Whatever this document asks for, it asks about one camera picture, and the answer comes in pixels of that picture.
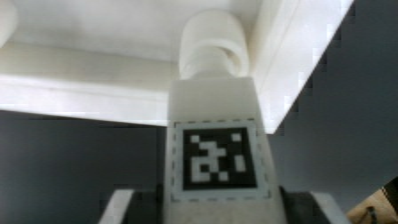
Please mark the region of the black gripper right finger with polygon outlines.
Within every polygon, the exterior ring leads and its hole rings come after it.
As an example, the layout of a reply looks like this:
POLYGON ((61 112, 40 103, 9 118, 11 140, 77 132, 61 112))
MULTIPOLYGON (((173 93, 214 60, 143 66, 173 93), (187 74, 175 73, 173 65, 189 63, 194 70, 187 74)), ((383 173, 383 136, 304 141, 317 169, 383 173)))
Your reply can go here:
POLYGON ((281 188, 288 224, 352 224, 326 192, 288 192, 281 188))

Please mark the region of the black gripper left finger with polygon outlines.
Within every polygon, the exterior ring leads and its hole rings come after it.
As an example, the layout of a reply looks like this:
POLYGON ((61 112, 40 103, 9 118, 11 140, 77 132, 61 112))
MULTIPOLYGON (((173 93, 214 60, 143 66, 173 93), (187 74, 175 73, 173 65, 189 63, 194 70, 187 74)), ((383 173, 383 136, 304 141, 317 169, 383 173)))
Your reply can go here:
POLYGON ((118 189, 107 202, 98 224, 157 224, 157 193, 136 189, 118 189))

